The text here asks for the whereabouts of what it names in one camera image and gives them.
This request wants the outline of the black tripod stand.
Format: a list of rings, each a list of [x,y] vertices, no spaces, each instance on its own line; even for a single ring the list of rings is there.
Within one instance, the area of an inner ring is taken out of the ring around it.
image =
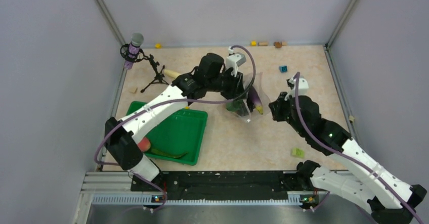
[[[150,63],[153,71],[155,72],[155,76],[154,76],[154,79],[147,84],[147,86],[145,86],[143,89],[140,90],[140,93],[144,93],[145,90],[153,84],[169,85],[169,83],[164,79],[165,78],[165,75],[164,75],[165,66],[164,65],[159,69],[158,67],[160,66],[160,63],[158,61],[154,60],[154,56],[152,54],[150,54],[148,56],[143,54],[143,60],[146,60]]]

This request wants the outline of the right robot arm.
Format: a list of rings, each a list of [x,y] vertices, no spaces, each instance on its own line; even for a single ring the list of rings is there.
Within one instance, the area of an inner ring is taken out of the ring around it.
[[[306,160],[296,167],[296,182],[304,190],[329,191],[352,202],[376,223],[422,223],[416,207],[427,190],[410,185],[370,157],[339,124],[323,118],[319,106],[307,96],[295,98],[282,92],[269,103],[273,120],[287,122],[313,149],[341,163],[355,177],[347,178]]]

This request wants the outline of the purple eggplant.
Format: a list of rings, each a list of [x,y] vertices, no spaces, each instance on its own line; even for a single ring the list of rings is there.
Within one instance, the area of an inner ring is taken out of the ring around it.
[[[248,98],[247,98],[247,106],[249,110],[252,112],[253,110],[257,110],[261,115],[264,113],[264,108],[262,101],[256,91],[256,89],[251,86],[248,91]]]

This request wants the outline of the purple studio microphone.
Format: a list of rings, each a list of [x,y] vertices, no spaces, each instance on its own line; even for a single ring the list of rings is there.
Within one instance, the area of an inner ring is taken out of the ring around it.
[[[144,37],[141,33],[133,33],[130,43],[124,44],[120,48],[121,57],[125,60],[124,68],[131,70],[135,63],[143,60],[143,44]]]

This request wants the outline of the green bok choy vegetable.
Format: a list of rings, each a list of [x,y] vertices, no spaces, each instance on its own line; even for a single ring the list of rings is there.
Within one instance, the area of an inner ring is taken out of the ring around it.
[[[229,112],[232,112],[240,117],[247,117],[250,114],[248,106],[243,100],[228,102],[226,103],[225,108]]]

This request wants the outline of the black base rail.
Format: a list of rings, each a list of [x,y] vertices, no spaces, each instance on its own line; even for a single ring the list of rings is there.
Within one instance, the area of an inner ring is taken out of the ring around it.
[[[136,176],[132,192],[162,189],[173,200],[286,200],[293,191],[313,195],[309,180],[295,171],[168,171],[157,176],[151,186]]]

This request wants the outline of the peach fruit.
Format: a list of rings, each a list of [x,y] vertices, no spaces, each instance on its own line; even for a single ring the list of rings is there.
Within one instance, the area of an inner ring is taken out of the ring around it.
[[[137,146],[141,152],[146,152],[151,148],[151,142],[148,138],[143,138],[139,143],[137,143]]]

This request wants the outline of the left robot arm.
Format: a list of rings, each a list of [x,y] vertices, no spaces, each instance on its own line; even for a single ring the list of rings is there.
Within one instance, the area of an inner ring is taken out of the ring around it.
[[[225,59],[214,53],[206,54],[191,72],[177,76],[160,95],[135,113],[120,120],[107,120],[104,142],[107,151],[123,170],[142,177],[148,189],[159,189],[160,170],[138,143],[170,115],[205,97],[207,92],[218,92],[228,100],[242,96],[243,74],[238,68],[245,62],[242,53],[232,53]]]

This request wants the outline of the light green block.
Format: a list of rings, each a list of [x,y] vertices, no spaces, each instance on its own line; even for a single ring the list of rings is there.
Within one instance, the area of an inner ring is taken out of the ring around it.
[[[300,148],[293,148],[291,150],[291,156],[295,158],[304,159],[305,158],[305,151]]]

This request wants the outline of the blue toy brick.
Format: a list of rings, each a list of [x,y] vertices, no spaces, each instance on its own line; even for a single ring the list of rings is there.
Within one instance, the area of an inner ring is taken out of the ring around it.
[[[279,71],[280,71],[281,73],[286,73],[286,72],[288,71],[288,67],[287,67],[287,66],[280,66],[280,67],[279,67]]]

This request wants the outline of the clear zip top bag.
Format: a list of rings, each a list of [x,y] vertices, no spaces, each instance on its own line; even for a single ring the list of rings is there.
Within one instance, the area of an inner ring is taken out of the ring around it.
[[[243,99],[226,103],[224,109],[231,116],[245,123],[256,121],[271,113],[270,100],[262,88],[263,73],[255,74],[255,79],[247,95]]]

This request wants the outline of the tan wooden block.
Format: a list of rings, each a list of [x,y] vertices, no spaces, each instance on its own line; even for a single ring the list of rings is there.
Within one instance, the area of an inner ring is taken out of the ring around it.
[[[135,87],[130,88],[130,89],[129,89],[129,92],[130,92],[131,94],[135,94],[135,93],[137,92],[137,90],[138,90],[138,88],[135,86]]]

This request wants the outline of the green plastic tray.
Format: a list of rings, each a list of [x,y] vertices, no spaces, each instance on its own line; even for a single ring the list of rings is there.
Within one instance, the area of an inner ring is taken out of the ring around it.
[[[158,149],[170,154],[188,154],[180,159],[171,159],[149,154],[150,158],[172,161],[185,165],[197,164],[202,145],[208,113],[200,110],[181,109],[154,127],[146,138],[151,142],[151,149]]]

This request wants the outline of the cream toy microphone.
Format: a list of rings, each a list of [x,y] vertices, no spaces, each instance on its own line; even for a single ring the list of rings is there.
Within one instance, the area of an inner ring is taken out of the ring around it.
[[[164,69],[163,74],[170,77],[171,79],[176,79],[181,75],[181,73],[169,69]]]

